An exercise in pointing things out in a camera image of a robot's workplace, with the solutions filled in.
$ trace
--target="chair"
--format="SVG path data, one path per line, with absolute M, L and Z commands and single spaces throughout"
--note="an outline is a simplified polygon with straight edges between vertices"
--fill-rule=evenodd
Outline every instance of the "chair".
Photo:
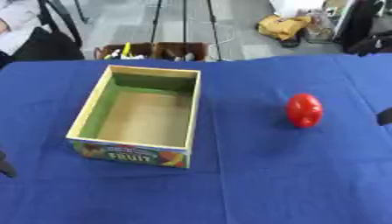
M 74 43 L 81 48 L 82 40 L 76 25 L 68 12 L 67 8 L 61 3 L 60 0 L 38 0 L 41 14 L 38 16 L 42 25 L 49 25 L 53 32 L 59 32 L 59 26 L 54 22 L 54 19 L 48 9 L 48 5 L 61 17 L 66 24 L 66 27 L 72 34 Z

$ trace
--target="open box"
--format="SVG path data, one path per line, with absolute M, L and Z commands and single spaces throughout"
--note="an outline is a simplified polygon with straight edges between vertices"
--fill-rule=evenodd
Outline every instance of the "open box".
M 84 157 L 189 168 L 200 71 L 108 66 L 67 139 Z

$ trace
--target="pants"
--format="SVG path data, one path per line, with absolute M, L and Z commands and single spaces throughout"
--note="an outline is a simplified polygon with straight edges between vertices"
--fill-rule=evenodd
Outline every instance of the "pants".
M 83 59 L 81 50 L 66 34 L 59 31 L 50 33 L 37 27 L 14 55 L 0 52 L 0 68 L 13 61 Z

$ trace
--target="red tomato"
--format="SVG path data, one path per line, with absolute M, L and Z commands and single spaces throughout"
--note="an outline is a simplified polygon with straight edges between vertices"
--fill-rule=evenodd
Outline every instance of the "red tomato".
M 316 125 L 323 116 L 323 106 L 311 94 L 296 94 L 287 104 L 289 120 L 299 128 L 309 128 Z

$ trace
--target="box rim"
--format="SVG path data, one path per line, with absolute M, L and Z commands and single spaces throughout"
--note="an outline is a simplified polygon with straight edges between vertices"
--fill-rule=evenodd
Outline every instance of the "box rim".
M 101 97 L 105 87 L 108 85 L 110 78 L 113 75 L 113 70 L 115 69 L 143 69 L 143 70 L 164 70 L 166 72 L 172 71 L 174 73 L 195 73 L 195 79 L 196 83 L 194 86 L 193 90 L 193 95 L 192 95 L 192 108 L 191 108 L 191 114 L 190 114 L 190 119 L 187 127 L 187 132 L 186 132 L 186 138 L 185 138 L 185 147 L 175 147 L 175 146 L 168 146 L 168 145 L 156 145 L 156 144 L 146 144 L 146 143 L 132 143 L 132 142 L 121 142 L 121 141 L 109 141 L 109 140 L 104 140 L 104 139 L 97 139 L 97 138 L 85 138 L 85 137 L 79 137 L 78 135 L 81 133 L 82 127 L 86 124 L 88 118 L 90 117 L 91 113 L 93 112 L 96 103 L 98 102 L 97 100 Z M 142 67 L 142 66 L 116 66 L 116 65 L 108 65 L 101 76 L 101 78 L 98 80 L 98 82 L 95 84 L 93 91 L 90 93 L 88 96 L 86 102 L 83 105 L 83 108 L 77 115 L 76 119 L 73 122 L 73 125 L 71 126 L 70 130 L 66 134 L 66 138 L 70 140 L 84 140 L 84 141 L 94 141 L 94 142 L 99 142 L 99 143 L 109 143 L 109 144 L 129 144 L 129 145 L 134 145 L 134 146 L 141 146 L 141 147 L 151 147 L 151 148 L 164 148 L 164 149 L 173 149 L 173 150 L 181 150 L 181 151 L 191 151 L 192 145 L 193 145 L 193 137 L 194 137 L 194 129 L 196 126 L 196 115 L 197 115 L 197 110 L 198 110 L 198 103 L 199 103 L 199 98 L 200 98 L 200 70 L 185 70 L 185 69 L 175 69 L 175 68 L 155 68 L 155 67 Z

